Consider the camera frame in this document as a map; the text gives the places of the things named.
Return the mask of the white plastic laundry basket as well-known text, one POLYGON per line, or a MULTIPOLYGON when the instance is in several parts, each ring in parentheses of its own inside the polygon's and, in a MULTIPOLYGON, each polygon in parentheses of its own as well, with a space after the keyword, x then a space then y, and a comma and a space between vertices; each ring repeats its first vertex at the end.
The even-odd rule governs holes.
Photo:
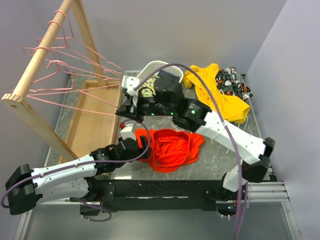
MULTIPOLYGON (((154 72, 156 69, 159 69, 163 65, 167 65, 167 64, 168 64, 167 62, 164 62, 161 60, 151 61, 142 69, 142 71, 136 77, 138 79, 142 80, 145 77, 147 77, 148 75, 150 75, 152 72, 154 72)), ((162 68, 161 70, 165 70, 165 71, 170 72, 176 76, 180 76, 179 83, 182 82, 183 77, 184 77, 184 73, 179 67, 172 65, 172 66, 168 66, 166 68, 162 68)))

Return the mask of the wooden clothes rack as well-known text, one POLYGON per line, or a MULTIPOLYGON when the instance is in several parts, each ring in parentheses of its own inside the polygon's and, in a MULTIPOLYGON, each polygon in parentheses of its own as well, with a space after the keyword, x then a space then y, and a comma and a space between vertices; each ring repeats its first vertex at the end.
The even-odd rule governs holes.
MULTIPOLYGON (((75 36, 82 42, 74 11, 85 12, 84 4, 80 0, 65 0, 58 10, 67 14, 75 36)), ((62 47, 64 35, 71 37, 68 20, 60 13, 54 14, 53 20, 42 38, 37 39, 37 47, 62 47)), ((86 49, 74 39, 67 39, 68 45, 88 57, 86 49)), ((55 58, 68 65, 94 72, 86 62, 69 57, 62 53, 55 53, 55 58)), ((116 108, 121 101, 120 81, 103 83, 91 77, 69 75, 59 72, 42 81, 35 80, 54 73, 55 66, 46 69, 48 61, 53 60, 51 52, 38 49, 22 74, 15 88, 2 96, 1 103, 10 109, 18 122, 27 126, 32 133, 45 141, 59 154, 59 162, 66 163, 88 152, 112 144, 116 138, 118 117, 116 108), (39 113, 30 104, 30 100, 41 103, 43 107, 56 106, 57 102, 47 100, 46 96, 60 96, 63 94, 77 94, 73 116, 67 129, 66 137, 61 138, 49 125, 49 114, 39 113)))

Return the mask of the lemon print garment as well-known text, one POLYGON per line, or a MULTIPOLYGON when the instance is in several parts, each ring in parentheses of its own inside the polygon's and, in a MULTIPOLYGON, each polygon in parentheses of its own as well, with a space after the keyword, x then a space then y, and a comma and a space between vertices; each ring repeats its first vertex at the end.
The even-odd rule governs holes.
POLYGON ((156 95, 155 81, 158 79, 156 76, 150 77, 139 89, 139 96, 142 98, 150 98, 156 95))

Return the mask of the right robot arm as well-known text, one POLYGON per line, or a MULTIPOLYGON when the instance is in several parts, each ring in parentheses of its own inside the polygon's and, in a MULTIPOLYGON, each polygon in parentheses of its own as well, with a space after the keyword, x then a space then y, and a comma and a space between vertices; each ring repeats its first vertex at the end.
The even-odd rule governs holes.
POLYGON ((270 164, 274 140, 255 137, 228 121, 197 99, 184 96, 182 85, 167 77, 157 78, 151 96, 143 96, 140 79, 125 75, 120 90, 127 97, 115 114, 139 123, 145 116, 171 116, 178 127, 208 137, 238 153, 241 166, 234 167, 222 178, 219 194, 231 199, 245 183, 263 181, 270 164))

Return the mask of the yellow garment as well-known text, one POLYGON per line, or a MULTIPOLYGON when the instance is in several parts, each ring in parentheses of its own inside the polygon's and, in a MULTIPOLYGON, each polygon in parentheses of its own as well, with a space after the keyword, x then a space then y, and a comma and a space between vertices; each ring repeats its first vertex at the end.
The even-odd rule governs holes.
POLYGON ((239 97, 225 95, 218 90, 215 78, 219 69, 221 69, 219 65, 217 63, 212 63, 206 68, 191 65, 190 68, 201 77, 209 88, 222 117, 228 122, 243 124, 247 119, 251 107, 239 97))

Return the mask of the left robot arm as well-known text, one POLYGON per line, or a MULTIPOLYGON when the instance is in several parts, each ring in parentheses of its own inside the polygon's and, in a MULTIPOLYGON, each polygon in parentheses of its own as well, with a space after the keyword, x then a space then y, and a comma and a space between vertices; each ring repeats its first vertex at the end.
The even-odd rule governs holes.
POLYGON ((96 176, 111 173, 126 163, 146 159, 151 140, 141 136, 120 138, 118 144, 98 148, 81 158, 50 167, 31 169, 20 165, 5 183, 0 200, 11 215, 19 215, 38 204, 63 198, 94 201, 100 194, 96 176))

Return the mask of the dark navy garment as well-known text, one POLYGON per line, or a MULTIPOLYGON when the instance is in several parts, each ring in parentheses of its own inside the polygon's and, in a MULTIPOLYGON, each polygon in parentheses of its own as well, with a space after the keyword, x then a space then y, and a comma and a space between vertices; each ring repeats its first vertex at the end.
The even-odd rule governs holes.
POLYGON ((158 77, 161 77, 161 78, 164 78, 164 77, 168 77, 170 79, 173 79, 174 81, 176 82, 179 82, 180 81, 180 76, 179 75, 174 75, 173 73, 170 73, 168 71, 165 71, 163 69, 161 69, 158 74, 157 74, 158 77))

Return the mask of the orange mesh shorts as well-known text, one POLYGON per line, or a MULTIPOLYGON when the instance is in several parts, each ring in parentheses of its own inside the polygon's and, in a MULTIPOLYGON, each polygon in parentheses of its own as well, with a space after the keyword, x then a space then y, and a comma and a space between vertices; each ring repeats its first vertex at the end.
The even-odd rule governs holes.
POLYGON ((205 138, 197 133, 159 129, 150 131, 151 154, 141 159, 156 172, 171 173, 182 166, 192 164, 199 158, 205 138))

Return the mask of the black white orange patterned garment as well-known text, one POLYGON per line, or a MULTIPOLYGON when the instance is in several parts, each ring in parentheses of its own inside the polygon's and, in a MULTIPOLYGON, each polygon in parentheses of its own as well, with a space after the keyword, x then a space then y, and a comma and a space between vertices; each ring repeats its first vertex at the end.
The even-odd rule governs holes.
POLYGON ((253 97, 250 88, 240 81, 235 67, 220 68, 215 81, 218 90, 224 95, 236 96, 244 102, 253 97))

